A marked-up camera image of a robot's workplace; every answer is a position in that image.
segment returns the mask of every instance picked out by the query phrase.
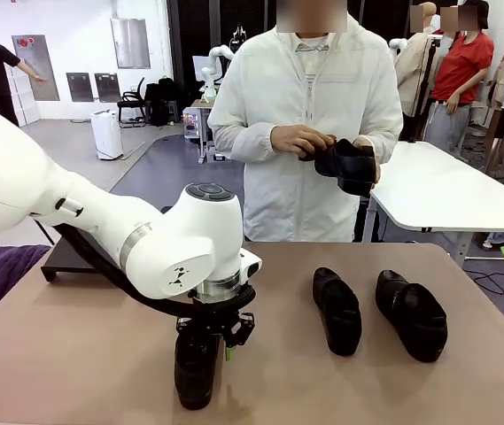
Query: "white air purifier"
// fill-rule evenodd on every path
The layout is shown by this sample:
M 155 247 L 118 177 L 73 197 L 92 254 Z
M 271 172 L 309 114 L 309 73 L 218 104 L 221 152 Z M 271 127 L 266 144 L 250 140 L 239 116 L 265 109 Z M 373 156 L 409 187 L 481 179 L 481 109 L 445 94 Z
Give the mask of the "white air purifier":
M 120 125 L 116 111 L 98 111 L 90 114 L 98 159 L 111 161 L 124 154 Z

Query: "gray pants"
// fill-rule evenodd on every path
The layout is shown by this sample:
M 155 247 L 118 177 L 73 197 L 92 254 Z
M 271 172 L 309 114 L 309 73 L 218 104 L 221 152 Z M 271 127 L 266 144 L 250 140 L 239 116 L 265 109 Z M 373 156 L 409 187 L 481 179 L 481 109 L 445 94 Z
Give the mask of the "gray pants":
M 459 106 L 455 113 L 448 115 L 446 104 L 435 102 L 430 106 L 424 140 L 445 152 L 454 151 L 468 128 L 469 120 L 469 104 Z

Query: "man in white jacket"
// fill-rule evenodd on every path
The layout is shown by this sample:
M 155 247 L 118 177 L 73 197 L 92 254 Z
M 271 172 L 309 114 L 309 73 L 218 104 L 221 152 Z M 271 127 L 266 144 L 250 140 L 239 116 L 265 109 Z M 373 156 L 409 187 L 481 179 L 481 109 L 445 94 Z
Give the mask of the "man in white jacket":
M 299 158 L 326 149 L 334 135 L 373 146 L 383 164 L 403 127 L 385 40 L 344 10 L 345 32 L 312 32 L 321 22 L 314 20 L 336 18 L 338 3 L 297 0 L 292 25 L 310 19 L 308 34 L 274 28 L 248 40 L 210 114 L 216 149 L 245 162 L 244 232 L 252 241 L 351 242 L 360 199 Z

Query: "shoe held by person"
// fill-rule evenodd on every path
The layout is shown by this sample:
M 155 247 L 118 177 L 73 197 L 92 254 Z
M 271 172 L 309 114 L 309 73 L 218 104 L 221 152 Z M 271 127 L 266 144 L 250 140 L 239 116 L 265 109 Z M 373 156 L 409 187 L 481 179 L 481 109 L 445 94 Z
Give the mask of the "shoe held by person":
M 429 290 L 384 270 L 377 278 L 376 304 L 413 358 L 424 363 L 437 361 L 445 348 L 448 327 L 445 311 Z
M 352 356 L 361 337 L 358 298 L 340 276 L 322 267 L 314 272 L 313 299 L 330 350 L 338 356 Z
M 185 409 L 200 410 L 213 396 L 219 336 L 177 337 L 174 347 L 174 386 Z

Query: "floor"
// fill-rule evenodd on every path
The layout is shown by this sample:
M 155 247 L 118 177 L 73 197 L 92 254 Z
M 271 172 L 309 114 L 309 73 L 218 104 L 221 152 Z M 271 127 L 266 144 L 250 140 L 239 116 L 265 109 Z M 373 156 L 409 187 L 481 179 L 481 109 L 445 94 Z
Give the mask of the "floor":
M 70 120 L 39 120 L 24 126 L 47 154 L 69 171 L 82 174 L 102 189 L 111 189 L 120 178 L 151 147 L 153 142 L 167 135 L 182 134 L 182 125 L 165 127 L 147 126 L 123 128 L 121 139 L 124 157 L 116 161 L 97 159 L 94 135 L 89 123 L 74 124 Z M 48 229 L 52 239 L 57 232 Z M 0 245 L 48 244 L 41 230 L 31 219 L 25 219 L 15 228 L 0 233 Z
M 236 193 L 241 203 L 244 201 L 243 165 L 231 161 L 211 161 L 199 165 L 197 145 L 184 141 L 180 135 L 182 128 L 179 126 L 122 130 L 125 152 L 133 153 L 120 162 L 97 159 L 89 124 L 43 120 L 25 127 L 24 130 L 61 166 L 85 175 L 99 187 L 113 187 L 113 193 L 144 197 L 158 208 L 173 205 L 184 186 L 192 182 L 221 184 Z M 481 154 L 482 147 L 478 140 L 468 137 L 462 151 L 462 156 L 473 166 L 480 166 L 481 162 L 478 158 L 473 158 L 474 155 Z M 436 243 L 445 248 L 449 246 L 445 236 L 424 235 L 397 228 L 383 213 L 380 235 L 384 235 L 386 242 L 417 241 Z M 0 235 L 0 244 L 28 243 L 47 243 L 32 220 L 26 220 Z M 498 253 L 486 253 L 474 245 L 470 248 L 469 255 L 498 256 Z M 465 268 L 488 274 L 504 272 L 504 264 L 493 262 L 467 262 Z M 504 288 L 504 276 L 495 279 Z M 489 282 L 483 284 L 492 288 Z M 485 293 L 504 314 L 504 295 L 494 295 L 488 291 Z

